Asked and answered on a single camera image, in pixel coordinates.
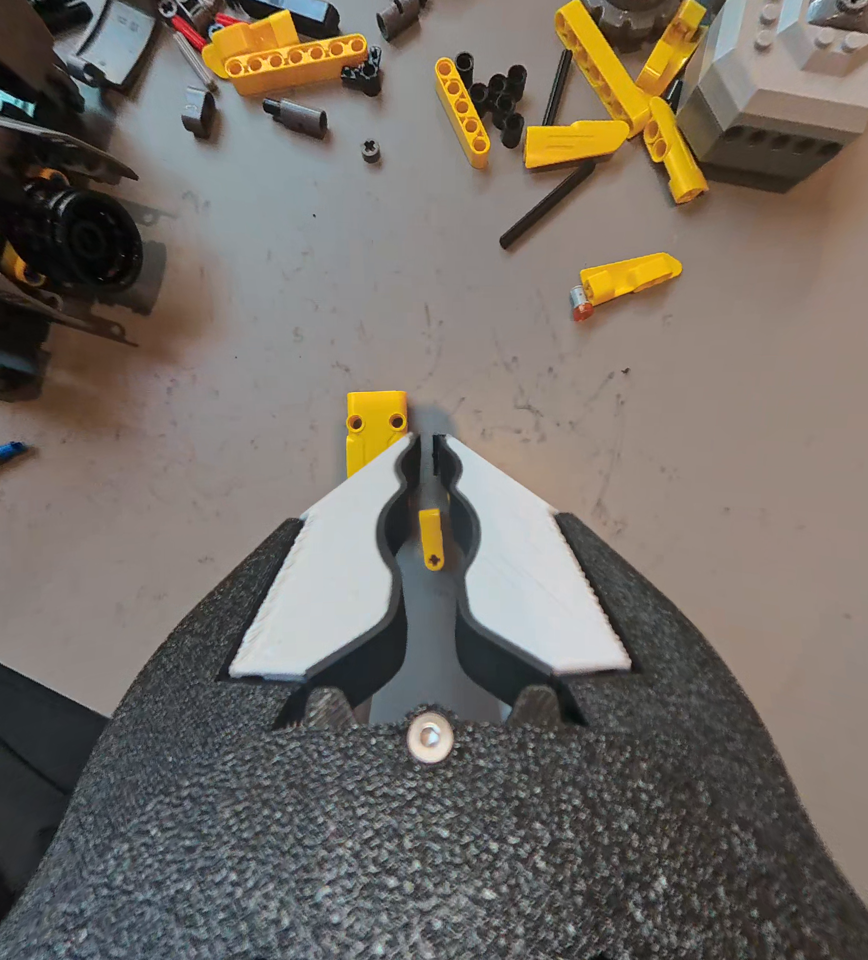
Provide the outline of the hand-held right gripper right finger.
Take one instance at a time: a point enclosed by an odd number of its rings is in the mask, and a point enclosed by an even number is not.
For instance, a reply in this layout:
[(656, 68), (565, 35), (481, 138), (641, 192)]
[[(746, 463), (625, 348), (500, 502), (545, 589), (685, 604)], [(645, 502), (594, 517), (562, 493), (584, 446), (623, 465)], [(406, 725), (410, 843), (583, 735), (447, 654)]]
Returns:
[(447, 434), (440, 483), (461, 552), (456, 652), (476, 685), (507, 706), (536, 686), (571, 701), (571, 681), (632, 670), (557, 508)]

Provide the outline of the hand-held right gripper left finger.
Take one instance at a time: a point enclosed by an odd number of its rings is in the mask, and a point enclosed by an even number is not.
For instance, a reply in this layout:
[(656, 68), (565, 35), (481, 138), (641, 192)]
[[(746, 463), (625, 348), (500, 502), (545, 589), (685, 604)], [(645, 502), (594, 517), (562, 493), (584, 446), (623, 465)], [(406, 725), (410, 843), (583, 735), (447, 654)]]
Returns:
[(333, 687), (360, 706), (395, 676), (407, 648), (396, 557), (412, 534), (419, 464), (408, 433), (301, 516), (228, 678)]

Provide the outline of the small yellow connector piece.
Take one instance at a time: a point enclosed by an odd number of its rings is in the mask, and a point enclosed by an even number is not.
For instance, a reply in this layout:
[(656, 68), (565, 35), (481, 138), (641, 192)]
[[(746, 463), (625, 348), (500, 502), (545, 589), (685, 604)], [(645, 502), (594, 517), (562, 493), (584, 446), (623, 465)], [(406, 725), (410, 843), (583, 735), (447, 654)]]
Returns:
[(427, 570), (440, 571), (445, 560), (440, 509), (419, 510), (417, 521), (424, 565)]

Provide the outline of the yellow holed panel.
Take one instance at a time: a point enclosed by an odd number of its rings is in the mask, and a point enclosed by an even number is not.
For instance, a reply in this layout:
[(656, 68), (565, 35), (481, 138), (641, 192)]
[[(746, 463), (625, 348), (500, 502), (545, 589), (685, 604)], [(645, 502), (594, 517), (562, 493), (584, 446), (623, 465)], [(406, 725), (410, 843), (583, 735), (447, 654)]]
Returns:
[(346, 476), (351, 477), (407, 433), (403, 390), (353, 391), (347, 395)]

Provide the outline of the grey oval link piece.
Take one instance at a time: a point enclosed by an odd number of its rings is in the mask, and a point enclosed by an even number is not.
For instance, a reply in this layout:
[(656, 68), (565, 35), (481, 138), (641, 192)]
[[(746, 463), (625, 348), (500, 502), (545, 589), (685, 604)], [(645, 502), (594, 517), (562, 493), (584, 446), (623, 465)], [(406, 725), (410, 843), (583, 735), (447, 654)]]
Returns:
[(199, 140), (209, 140), (216, 116), (217, 106), (213, 91), (204, 87), (188, 86), (181, 112), (181, 123), (187, 132)]

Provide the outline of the yellow panel with red pin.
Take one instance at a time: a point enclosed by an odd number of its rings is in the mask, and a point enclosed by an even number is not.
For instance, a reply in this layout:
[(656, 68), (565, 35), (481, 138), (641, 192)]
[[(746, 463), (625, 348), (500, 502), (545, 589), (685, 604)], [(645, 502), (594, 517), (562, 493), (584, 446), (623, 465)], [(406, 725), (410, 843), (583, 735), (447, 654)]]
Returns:
[(585, 268), (580, 271), (578, 285), (570, 291), (572, 319), (581, 323), (595, 307), (673, 280), (681, 273), (680, 260), (666, 252)]

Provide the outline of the black axle rod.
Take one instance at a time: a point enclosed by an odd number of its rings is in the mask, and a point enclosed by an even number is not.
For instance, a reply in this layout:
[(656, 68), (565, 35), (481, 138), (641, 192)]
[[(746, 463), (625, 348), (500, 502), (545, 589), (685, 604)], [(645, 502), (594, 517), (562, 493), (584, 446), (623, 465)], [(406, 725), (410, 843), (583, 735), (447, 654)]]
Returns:
[(549, 127), (556, 124), (560, 111), (560, 103), (566, 88), (572, 61), (572, 51), (570, 49), (563, 49), (560, 53), (555, 78), (553, 80), (548, 101), (541, 120), (541, 125), (544, 127)]
[(581, 163), (571, 174), (562, 180), (550, 193), (539, 200), (499, 238), (499, 246), (508, 251), (527, 233), (549, 216), (562, 202), (582, 186), (594, 173), (598, 162), (589, 159)]

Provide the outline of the yellow grey brick vehicle model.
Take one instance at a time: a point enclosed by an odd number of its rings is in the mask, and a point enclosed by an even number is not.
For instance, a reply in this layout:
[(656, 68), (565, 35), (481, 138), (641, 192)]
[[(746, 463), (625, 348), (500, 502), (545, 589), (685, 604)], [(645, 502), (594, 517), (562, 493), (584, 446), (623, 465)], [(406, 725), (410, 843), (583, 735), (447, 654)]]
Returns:
[(126, 344), (92, 314), (139, 279), (144, 243), (131, 213), (97, 186), (136, 181), (104, 150), (88, 86), (66, 66), (92, 2), (0, 1), (0, 401), (36, 399), (53, 327)]

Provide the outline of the yellow wedge panel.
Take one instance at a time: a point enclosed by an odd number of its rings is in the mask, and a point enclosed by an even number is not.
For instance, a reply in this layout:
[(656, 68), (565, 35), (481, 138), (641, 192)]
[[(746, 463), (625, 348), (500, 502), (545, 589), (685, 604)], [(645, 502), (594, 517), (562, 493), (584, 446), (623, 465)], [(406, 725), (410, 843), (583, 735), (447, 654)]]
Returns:
[(566, 126), (528, 126), (524, 144), (527, 170), (599, 161), (612, 156), (628, 139), (623, 120), (577, 121)]

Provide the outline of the yellow tube beam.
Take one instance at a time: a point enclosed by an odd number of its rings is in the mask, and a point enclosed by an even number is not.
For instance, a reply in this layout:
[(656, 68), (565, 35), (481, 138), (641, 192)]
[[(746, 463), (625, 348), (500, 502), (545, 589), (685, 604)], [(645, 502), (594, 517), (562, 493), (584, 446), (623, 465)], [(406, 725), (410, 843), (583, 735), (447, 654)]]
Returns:
[(642, 138), (651, 160), (664, 166), (675, 204), (681, 206), (708, 191), (708, 183), (678, 127), (675, 114), (660, 97), (648, 100)]

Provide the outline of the dark grey axle connector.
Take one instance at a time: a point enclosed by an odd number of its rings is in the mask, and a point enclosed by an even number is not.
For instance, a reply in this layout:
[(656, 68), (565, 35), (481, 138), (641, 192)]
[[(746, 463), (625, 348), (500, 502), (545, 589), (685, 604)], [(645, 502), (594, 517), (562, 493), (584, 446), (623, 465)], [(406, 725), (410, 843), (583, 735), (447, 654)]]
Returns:
[(328, 133), (328, 117), (323, 109), (290, 101), (265, 98), (262, 109), (285, 129), (308, 138), (324, 140)]

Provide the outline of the short yellow holed beam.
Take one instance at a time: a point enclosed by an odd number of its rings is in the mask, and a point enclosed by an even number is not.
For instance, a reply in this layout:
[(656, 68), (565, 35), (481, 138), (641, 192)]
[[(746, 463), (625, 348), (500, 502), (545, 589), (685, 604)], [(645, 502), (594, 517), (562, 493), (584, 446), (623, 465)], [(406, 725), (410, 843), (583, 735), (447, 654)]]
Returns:
[(436, 90), (469, 165), (486, 170), (490, 140), (455, 62), (443, 56), (435, 64)]

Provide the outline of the cluster of black pins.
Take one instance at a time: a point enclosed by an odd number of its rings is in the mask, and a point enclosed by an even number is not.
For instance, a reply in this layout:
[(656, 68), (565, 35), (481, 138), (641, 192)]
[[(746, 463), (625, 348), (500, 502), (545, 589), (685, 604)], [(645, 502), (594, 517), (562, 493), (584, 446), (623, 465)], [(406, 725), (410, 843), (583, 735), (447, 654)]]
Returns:
[(506, 72), (491, 75), (487, 82), (481, 82), (474, 78), (474, 57), (471, 53), (459, 52), (454, 64), (463, 90), (478, 116), (489, 121), (500, 133), (505, 148), (518, 148), (525, 128), (525, 119), (518, 107), (526, 86), (527, 68), (515, 63)]

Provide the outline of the black angled connector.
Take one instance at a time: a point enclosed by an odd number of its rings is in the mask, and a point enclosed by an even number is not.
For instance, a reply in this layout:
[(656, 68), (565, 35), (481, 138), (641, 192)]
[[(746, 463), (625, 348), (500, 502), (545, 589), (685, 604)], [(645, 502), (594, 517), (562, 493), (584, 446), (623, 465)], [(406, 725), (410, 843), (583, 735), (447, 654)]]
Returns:
[(363, 62), (344, 66), (341, 71), (344, 88), (356, 90), (370, 98), (379, 96), (382, 89), (381, 58), (381, 48), (372, 45), (368, 48), (367, 57)]

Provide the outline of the long yellow holed beam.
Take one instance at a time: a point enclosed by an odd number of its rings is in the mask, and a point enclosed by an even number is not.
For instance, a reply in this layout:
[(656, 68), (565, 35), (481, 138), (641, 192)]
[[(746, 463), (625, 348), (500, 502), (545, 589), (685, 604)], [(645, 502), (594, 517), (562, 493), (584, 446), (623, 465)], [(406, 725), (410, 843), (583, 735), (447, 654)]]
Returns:
[(610, 118), (627, 125), (628, 139), (641, 134), (651, 118), (649, 98), (635, 85), (582, 1), (568, 2), (556, 11), (555, 31)]

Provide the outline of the yellow seven-hole beam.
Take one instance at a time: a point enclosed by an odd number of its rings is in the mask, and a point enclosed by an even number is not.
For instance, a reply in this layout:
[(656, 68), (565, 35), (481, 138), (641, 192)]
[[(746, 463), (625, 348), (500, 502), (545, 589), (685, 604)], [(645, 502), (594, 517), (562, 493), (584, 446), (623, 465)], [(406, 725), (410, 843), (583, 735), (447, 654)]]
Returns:
[(366, 61), (368, 50), (367, 39), (354, 33), (238, 54), (226, 61), (224, 70), (238, 93), (260, 95), (339, 80), (344, 68)]

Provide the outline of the grey axle rod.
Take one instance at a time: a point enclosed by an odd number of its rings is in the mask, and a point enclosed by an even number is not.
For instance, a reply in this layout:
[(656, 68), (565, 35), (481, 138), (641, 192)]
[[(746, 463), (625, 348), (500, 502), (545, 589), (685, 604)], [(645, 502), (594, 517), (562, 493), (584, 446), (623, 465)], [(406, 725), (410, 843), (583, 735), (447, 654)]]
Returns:
[(176, 48), (179, 50), (187, 65), (197, 76), (200, 84), (206, 90), (215, 92), (218, 87), (217, 77), (204, 63), (200, 52), (190, 46), (187, 40), (178, 34), (174, 35), (173, 40)]

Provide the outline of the grey battery box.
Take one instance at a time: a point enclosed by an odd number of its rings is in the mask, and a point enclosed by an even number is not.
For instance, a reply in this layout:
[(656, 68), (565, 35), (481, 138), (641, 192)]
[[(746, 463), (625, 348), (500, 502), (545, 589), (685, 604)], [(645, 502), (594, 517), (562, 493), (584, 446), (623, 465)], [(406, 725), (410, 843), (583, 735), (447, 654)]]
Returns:
[(868, 1), (723, 2), (676, 119), (711, 179), (800, 184), (868, 129)]

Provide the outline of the short yellow panel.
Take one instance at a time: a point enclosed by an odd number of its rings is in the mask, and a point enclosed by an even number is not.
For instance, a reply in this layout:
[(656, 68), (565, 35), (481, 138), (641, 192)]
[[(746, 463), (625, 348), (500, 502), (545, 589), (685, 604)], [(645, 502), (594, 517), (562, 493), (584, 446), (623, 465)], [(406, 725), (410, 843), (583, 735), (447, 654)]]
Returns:
[(299, 42), (292, 14), (281, 9), (259, 20), (238, 20), (222, 26), (212, 33), (200, 56), (207, 68), (226, 80), (228, 74), (225, 66), (231, 59), (247, 54), (264, 54), (296, 46)]

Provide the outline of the yellow curved panel piece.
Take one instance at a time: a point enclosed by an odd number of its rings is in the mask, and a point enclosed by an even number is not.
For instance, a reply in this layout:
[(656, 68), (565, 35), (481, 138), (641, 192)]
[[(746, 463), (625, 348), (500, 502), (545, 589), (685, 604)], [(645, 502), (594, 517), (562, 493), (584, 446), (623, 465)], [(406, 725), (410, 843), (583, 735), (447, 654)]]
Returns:
[(660, 97), (678, 78), (704, 38), (705, 14), (705, 7), (699, 2), (683, 1), (680, 4), (635, 81), (646, 96)]

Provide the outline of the dark grey pin connector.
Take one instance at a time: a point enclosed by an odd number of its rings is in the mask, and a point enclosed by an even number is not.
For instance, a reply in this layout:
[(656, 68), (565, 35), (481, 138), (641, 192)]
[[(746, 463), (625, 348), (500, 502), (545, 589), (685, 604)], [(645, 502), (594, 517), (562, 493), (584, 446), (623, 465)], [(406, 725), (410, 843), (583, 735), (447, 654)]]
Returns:
[(398, 38), (403, 31), (416, 24), (427, 3), (423, 0), (386, 2), (375, 15), (382, 38), (386, 42), (392, 42)]

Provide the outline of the black rectangular brick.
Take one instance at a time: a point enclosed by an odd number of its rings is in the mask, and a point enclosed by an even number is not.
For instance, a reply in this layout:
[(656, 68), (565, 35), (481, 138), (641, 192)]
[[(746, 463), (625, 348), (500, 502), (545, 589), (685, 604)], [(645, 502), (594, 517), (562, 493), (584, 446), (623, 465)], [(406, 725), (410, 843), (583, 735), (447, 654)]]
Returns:
[(327, 1), (237, 1), (236, 5), (253, 19), (286, 11), (298, 34), (310, 40), (329, 40), (342, 33), (340, 14)]

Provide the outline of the dark grey curved panel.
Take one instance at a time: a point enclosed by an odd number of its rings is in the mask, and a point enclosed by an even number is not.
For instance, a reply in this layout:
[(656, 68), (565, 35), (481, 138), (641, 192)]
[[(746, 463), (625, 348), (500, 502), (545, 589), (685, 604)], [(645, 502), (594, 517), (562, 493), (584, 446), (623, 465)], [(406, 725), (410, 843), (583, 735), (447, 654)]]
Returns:
[(92, 2), (95, 15), (80, 43), (65, 56), (68, 71), (99, 90), (127, 93), (160, 26), (157, 15), (133, 2)]

